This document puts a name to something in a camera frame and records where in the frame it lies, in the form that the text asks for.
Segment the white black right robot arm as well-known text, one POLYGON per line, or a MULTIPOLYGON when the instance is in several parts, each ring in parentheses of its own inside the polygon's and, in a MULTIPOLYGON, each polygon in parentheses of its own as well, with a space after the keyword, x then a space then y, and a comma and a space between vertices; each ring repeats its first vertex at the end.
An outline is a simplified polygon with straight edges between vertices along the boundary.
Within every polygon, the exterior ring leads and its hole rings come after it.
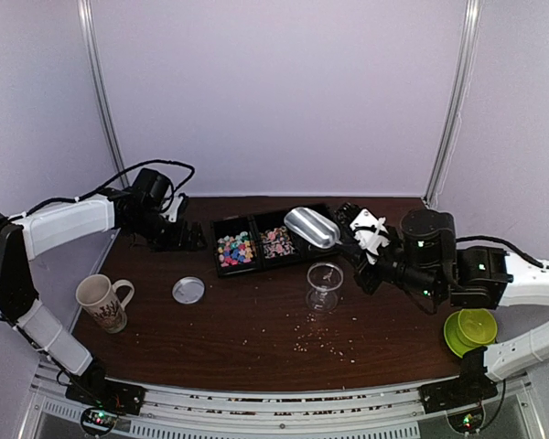
MULTIPOLYGON (((343 206, 337 218, 348 238, 345 253, 356 282, 367 294, 388 283, 429 298, 433 307, 444 302, 490 310, 549 306, 549 261, 500 238, 459 238, 449 213, 414 210, 402 218, 399 229, 351 204, 343 206)), ((485 376, 501 381, 548 359, 549 321, 506 342, 464 354, 466 371, 452 381, 451 396, 470 403, 485 390, 485 376)))

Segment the silver metal scoop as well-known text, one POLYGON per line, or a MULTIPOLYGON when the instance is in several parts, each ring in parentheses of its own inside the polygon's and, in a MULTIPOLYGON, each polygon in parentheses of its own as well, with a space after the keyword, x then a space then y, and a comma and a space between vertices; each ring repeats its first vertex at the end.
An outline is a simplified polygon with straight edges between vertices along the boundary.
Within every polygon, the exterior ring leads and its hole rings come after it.
POLYGON ((339 226, 313 209, 291 209, 284 217, 284 224, 297 236, 321 250, 331 249, 340 243, 339 226))

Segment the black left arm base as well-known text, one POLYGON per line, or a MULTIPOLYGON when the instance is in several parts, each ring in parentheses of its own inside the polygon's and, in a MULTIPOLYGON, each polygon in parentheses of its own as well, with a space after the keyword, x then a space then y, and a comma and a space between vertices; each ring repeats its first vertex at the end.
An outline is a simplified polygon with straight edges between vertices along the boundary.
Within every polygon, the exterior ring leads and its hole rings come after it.
POLYGON ((60 375, 68 379, 65 397, 85 405, 79 423, 89 436, 102 438, 110 434, 124 416, 141 412, 146 389, 109 379, 104 364, 97 358, 91 360, 82 374, 60 368, 60 375))

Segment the black three-compartment candy tray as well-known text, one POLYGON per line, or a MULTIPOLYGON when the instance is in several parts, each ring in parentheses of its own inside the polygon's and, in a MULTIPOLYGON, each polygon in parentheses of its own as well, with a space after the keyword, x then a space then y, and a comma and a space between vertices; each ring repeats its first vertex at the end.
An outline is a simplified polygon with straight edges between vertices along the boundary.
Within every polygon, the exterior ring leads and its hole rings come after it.
POLYGON ((220 278, 314 262, 337 254, 321 250, 284 223, 290 208, 210 222, 212 257, 220 278))

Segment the silver metal jar lid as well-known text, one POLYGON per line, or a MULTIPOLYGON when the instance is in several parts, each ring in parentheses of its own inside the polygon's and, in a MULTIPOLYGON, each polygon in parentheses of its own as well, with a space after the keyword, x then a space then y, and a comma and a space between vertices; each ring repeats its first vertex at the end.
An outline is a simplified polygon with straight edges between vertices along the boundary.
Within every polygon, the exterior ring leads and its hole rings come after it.
POLYGON ((193 305, 205 294, 205 284, 198 277, 186 276, 179 279, 172 288, 173 299, 182 305, 193 305))

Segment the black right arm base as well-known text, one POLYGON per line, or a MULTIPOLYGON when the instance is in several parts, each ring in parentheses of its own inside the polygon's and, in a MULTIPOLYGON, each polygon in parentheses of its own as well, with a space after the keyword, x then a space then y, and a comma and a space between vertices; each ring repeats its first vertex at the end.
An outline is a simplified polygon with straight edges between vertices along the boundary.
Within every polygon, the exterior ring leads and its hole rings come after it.
POLYGON ((447 412, 449 426, 459 434, 477 434, 486 423, 483 402, 498 395, 498 385, 487 377, 486 348, 474 348, 461 360, 459 375, 418 388, 426 414, 447 412))

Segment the clear plastic jar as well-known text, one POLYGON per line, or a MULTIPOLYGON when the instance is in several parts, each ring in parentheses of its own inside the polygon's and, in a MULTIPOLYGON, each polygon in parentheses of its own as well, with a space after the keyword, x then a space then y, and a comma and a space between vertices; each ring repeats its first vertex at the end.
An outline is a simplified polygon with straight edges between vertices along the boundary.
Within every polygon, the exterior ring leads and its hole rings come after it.
POLYGON ((334 262, 316 262, 307 270, 307 307, 314 312, 328 313, 339 302, 344 282, 342 269, 334 262))

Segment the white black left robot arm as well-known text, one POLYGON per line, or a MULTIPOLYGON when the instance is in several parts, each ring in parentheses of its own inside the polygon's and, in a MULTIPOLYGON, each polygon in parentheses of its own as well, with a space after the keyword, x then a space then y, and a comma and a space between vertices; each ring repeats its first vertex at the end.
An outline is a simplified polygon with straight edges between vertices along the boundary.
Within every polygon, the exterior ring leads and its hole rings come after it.
POLYGON ((65 372, 79 377, 79 393, 94 406, 113 398, 113 385, 92 369, 96 361, 40 300, 30 262, 78 239, 121 230, 145 239, 154 252, 206 249, 199 223, 183 219, 183 182, 155 169, 152 159, 132 167, 137 176, 123 189, 106 180, 75 198, 49 198, 20 214, 0 213, 0 321, 6 322, 65 372))

